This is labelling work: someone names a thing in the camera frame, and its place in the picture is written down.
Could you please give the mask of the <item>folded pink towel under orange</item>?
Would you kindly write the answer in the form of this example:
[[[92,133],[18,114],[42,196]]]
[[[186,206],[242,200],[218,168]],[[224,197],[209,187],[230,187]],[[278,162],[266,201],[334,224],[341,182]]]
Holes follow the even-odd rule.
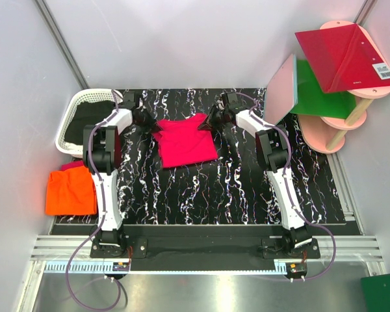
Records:
[[[60,170],[61,170],[61,171],[66,171],[66,170],[69,170],[69,169],[72,169],[72,168],[80,167],[80,166],[82,166],[82,165],[83,165],[83,161],[72,161],[72,162],[63,164],[63,165],[60,167]]]

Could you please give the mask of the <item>pink wooden tiered shelf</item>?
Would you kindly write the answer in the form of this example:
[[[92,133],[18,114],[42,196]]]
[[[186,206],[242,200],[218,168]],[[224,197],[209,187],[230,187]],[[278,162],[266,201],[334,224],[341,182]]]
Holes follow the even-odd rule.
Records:
[[[330,21],[295,34],[305,58],[298,60],[298,118],[305,143],[335,153],[347,132],[361,127],[371,103],[390,94],[390,67],[370,34],[349,21]]]

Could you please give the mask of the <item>black towel in basket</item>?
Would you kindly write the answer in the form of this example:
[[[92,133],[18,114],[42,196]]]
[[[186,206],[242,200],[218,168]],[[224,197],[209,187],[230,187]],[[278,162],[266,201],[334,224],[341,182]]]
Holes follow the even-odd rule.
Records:
[[[90,103],[84,101],[77,106],[75,114],[68,125],[64,140],[75,145],[83,144],[83,130],[87,125],[96,125],[108,117],[115,104],[113,101],[98,101]]]

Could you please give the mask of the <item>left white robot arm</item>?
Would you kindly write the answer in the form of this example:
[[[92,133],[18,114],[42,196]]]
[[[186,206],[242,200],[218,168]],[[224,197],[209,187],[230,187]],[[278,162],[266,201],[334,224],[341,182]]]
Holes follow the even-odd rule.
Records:
[[[122,163],[120,134],[129,126],[137,125],[150,132],[158,131],[156,120],[137,92],[119,94],[112,90],[114,109],[95,125],[83,130],[83,162],[88,168],[97,199],[98,224],[90,234],[92,258],[125,257],[132,252],[122,224],[118,206],[117,180]]]

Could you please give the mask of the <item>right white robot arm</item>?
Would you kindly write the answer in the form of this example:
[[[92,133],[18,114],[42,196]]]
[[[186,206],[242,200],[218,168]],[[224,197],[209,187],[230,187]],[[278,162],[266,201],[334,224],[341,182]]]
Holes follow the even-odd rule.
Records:
[[[258,117],[253,107],[246,108],[240,96],[240,92],[222,93],[220,101],[213,105],[198,129],[212,131],[232,123],[255,138],[257,161],[274,188],[281,213],[283,234],[273,252],[284,252],[292,258],[304,255],[311,245],[312,236],[307,230],[293,185],[289,138],[284,128]]]

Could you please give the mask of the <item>dark green board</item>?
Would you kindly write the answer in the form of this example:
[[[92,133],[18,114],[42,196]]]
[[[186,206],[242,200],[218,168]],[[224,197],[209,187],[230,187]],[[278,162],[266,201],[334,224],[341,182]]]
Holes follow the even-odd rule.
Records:
[[[390,312],[390,274],[361,279],[367,311]]]

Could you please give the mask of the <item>green plastic sheet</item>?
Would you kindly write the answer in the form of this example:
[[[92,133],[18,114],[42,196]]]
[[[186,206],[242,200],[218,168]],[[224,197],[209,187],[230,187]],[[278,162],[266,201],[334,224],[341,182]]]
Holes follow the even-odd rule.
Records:
[[[293,114],[346,119],[356,107],[355,96],[349,92],[324,93],[306,60],[297,60],[297,82]]]

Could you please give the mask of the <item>magenta pink towel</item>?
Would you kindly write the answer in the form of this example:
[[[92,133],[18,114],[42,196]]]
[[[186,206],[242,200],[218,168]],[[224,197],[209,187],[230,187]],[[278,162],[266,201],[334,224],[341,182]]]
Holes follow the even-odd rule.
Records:
[[[158,143],[163,168],[217,160],[211,132],[198,129],[206,117],[206,114],[197,113],[184,120],[157,122],[160,130],[153,137]]]

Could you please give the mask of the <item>red plastic sheet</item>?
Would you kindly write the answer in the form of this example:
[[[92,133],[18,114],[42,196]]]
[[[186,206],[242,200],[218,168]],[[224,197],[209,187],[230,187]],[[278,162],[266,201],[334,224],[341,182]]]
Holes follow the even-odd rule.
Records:
[[[390,86],[389,66],[358,25],[295,35],[323,92]]]

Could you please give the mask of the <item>pink board with teal edge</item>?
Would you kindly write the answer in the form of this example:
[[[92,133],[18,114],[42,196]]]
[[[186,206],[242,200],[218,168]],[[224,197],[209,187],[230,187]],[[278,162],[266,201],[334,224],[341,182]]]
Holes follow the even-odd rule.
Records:
[[[276,125],[297,103],[297,59],[295,54],[291,54],[267,85],[264,120]]]

